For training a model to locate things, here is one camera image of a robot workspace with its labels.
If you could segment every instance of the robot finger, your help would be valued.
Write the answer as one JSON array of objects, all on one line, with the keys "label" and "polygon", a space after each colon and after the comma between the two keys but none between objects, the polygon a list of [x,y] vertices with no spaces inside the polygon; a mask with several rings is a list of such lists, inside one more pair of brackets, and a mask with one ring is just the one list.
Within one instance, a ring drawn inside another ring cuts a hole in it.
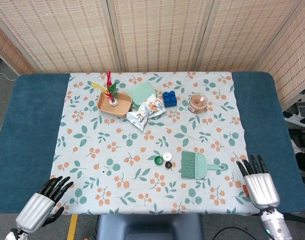
[{"label": "robot finger", "polygon": [[73,181],[67,183],[53,198],[54,204],[58,203],[58,201],[62,198],[62,196],[65,194],[65,192],[74,184]]},{"label": "robot finger", "polygon": [[263,174],[268,173],[267,167],[266,167],[266,165],[265,165],[265,163],[264,163],[264,160],[263,160],[262,156],[257,155],[257,158],[258,158],[258,160],[259,160],[259,164],[260,164],[262,173],[263,173]]},{"label": "robot finger", "polygon": [[57,185],[57,183],[63,178],[63,176],[59,176],[56,178],[55,181],[52,181],[48,187],[46,188],[46,190],[44,191],[43,195],[45,195],[46,197],[49,197],[49,194],[51,194],[51,192],[53,191],[54,187]]},{"label": "robot finger", "polygon": [[63,213],[64,210],[65,210],[65,208],[63,206],[61,206],[54,215],[52,215],[46,219],[46,221],[43,223],[43,225],[41,227],[44,227],[44,226],[56,221],[61,216],[61,214]]},{"label": "robot finger", "polygon": [[243,162],[244,166],[246,167],[248,174],[249,175],[253,174],[254,172],[253,172],[252,166],[249,164],[249,162],[246,159],[243,159],[242,162]]},{"label": "robot finger", "polygon": [[44,194],[45,190],[48,188],[48,186],[56,180],[56,177],[49,179],[48,181],[46,181],[46,183],[42,186],[42,188],[39,190],[39,194]]},{"label": "robot finger", "polygon": [[61,180],[58,185],[53,189],[53,191],[49,194],[49,198],[50,199],[54,199],[54,197],[58,194],[58,192],[61,190],[62,186],[68,182],[68,180],[70,179],[70,176],[65,177],[63,180]]},{"label": "robot finger", "polygon": [[241,163],[240,161],[237,161],[236,163],[237,163],[237,165],[238,165],[238,167],[239,167],[239,170],[240,170],[242,176],[243,176],[243,177],[244,177],[244,176],[247,176],[248,173],[247,173],[246,169],[244,168],[244,166],[242,165],[242,163]]},{"label": "robot finger", "polygon": [[253,169],[254,169],[254,173],[255,174],[261,173],[261,170],[260,170],[260,168],[257,164],[257,161],[256,161],[256,159],[253,155],[250,155],[250,160],[251,160],[251,163],[252,163],[252,166],[253,166]]}]

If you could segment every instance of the bottle cap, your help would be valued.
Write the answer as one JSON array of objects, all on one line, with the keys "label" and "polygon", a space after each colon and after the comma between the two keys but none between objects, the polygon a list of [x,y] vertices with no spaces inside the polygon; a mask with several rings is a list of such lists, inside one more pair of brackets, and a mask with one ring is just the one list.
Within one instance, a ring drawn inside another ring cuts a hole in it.
[{"label": "bottle cap", "polygon": [[168,161],[172,160],[173,156],[170,152],[166,151],[162,154],[162,158],[168,162]]},{"label": "bottle cap", "polygon": [[167,161],[166,164],[165,164],[165,167],[170,169],[172,167],[172,162],[171,161]]},{"label": "bottle cap", "polygon": [[161,156],[156,156],[154,158],[154,163],[157,165],[162,165],[164,163],[164,159]]}]

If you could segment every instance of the glass jar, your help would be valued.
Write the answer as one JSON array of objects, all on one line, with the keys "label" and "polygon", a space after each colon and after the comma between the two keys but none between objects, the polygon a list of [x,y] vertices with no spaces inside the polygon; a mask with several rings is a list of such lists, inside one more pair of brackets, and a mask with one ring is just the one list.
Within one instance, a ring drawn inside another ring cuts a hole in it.
[{"label": "glass jar", "polygon": [[188,109],[194,114],[200,114],[205,110],[207,97],[205,94],[196,92],[189,99]]}]

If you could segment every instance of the cable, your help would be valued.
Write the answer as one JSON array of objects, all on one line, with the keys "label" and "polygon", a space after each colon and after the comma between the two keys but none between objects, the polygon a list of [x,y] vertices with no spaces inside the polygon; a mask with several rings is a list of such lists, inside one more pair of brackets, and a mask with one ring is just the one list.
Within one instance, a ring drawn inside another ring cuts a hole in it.
[{"label": "cable", "polygon": [[297,109],[300,112],[299,108],[305,108],[305,106],[298,106]]},{"label": "cable", "polygon": [[239,227],[236,227],[236,226],[229,226],[229,227],[225,227],[223,229],[221,229],[219,232],[217,232],[217,234],[212,238],[212,240],[215,240],[215,238],[224,230],[226,229],[238,229],[240,231],[243,231],[245,234],[249,235],[250,237],[252,237],[252,239],[254,240],[257,240],[253,235],[251,235],[250,233],[246,232],[245,230],[239,228]]},{"label": "cable", "polygon": [[291,213],[284,213],[283,217],[284,217],[285,220],[288,220],[288,221],[295,221],[295,222],[298,222],[298,223],[305,224],[305,217],[296,216],[296,215],[293,215]]},{"label": "cable", "polygon": [[0,75],[3,75],[8,81],[16,81],[16,79],[9,79],[5,74],[0,72]]}]

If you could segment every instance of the green box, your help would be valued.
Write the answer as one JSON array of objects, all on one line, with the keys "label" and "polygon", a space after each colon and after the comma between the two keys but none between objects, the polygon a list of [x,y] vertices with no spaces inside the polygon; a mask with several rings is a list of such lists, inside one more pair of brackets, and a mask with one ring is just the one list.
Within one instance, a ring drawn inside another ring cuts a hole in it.
[{"label": "green box", "polygon": [[152,94],[157,96],[156,91],[149,82],[143,82],[141,84],[138,84],[137,86],[127,91],[127,94],[131,96],[132,108],[136,110]]}]

